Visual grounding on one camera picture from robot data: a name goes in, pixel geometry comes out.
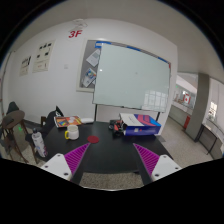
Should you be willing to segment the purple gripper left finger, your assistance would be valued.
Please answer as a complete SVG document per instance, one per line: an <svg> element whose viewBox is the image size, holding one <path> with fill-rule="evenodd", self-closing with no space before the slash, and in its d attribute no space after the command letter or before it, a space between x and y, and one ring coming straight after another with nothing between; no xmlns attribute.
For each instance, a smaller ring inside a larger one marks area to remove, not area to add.
<svg viewBox="0 0 224 224"><path fill-rule="evenodd" d="M65 155L57 153L41 169L68 181L80 181L83 176L81 163L89 146L86 143Z"/></svg>

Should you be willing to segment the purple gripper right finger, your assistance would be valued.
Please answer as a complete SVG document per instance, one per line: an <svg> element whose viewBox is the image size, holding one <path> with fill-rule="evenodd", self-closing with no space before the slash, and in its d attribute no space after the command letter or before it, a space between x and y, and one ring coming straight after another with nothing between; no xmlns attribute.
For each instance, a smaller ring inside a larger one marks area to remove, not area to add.
<svg viewBox="0 0 224 224"><path fill-rule="evenodd" d="M166 154L158 155L136 143L134 143L134 147L153 181L157 181L181 170L181 167Z"/></svg>

